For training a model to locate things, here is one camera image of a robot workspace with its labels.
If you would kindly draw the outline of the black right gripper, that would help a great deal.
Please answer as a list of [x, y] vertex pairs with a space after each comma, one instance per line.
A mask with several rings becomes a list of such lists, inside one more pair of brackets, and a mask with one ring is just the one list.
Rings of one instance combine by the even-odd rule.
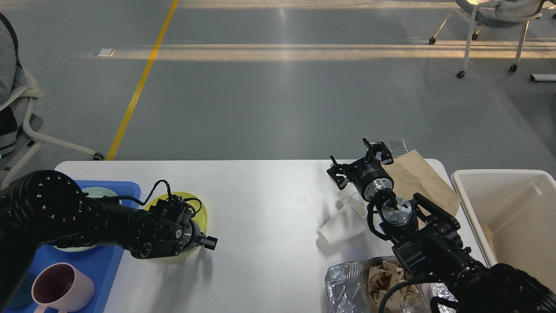
[[339, 190], [353, 183], [363, 200], [370, 201], [381, 190], [393, 190], [393, 179], [382, 166], [393, 164], [394, 158], [383, 141], [374, 143], [363, 138], [363, 143], [367, 148], [363, 158], [339, 163], [330, 155], [331, 164], [326, 172]]

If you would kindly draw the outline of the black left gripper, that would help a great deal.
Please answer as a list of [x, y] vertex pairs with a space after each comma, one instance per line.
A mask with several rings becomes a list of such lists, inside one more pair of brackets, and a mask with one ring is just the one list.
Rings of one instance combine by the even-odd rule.
[[203, 248], [214, 251], [218, 239], [214, 236], [202, 235], [200, 226], [193, 219], [190, 219], [187, 225], [183, 228], [181, 242], [181, 253], [191, 251], [193, 248], [196, 248], [198, 246], [202, 246]]

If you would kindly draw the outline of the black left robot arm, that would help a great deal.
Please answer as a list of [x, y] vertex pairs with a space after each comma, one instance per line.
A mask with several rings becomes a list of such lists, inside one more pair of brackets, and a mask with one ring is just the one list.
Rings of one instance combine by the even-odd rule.
[[195, 247], [214, 250], [193, 218], [196, 197], [172, 194], [148, 210], [119, 204], [131, 196], [91, 198], [69, 176], [55, 170], [27, 174], [1, 190], [1, 309], [22, 285], [36, 250], [44, 244], [61, 248], [115, 245], [137, 259], [179, 256]]

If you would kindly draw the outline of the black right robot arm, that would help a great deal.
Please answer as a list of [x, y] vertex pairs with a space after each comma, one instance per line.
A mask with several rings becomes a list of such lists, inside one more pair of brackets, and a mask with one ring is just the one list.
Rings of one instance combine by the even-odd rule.
[[370, 143], [367, 152], [352, 163], [331, 157], [326, 171], [343, 190], [353, 183], [367, 202], [365, 223], [381, 240], [389, 240], [395, 257], [411, 279], [391, 287], [379, 305], [383, 313], [388, 299], [403, 287], [443, 283], [454, 301], [434, 296], [433, 313], [439, 305], [457, 313], [553, 313], [555, 294], [525, 271], [497, 263], [487, 267], [470, 254], [457, 233], [460, 223], [422, 194], [407, 200], [397, 197], [394, 180], [384, 169], [394, 158], [383, 141]]

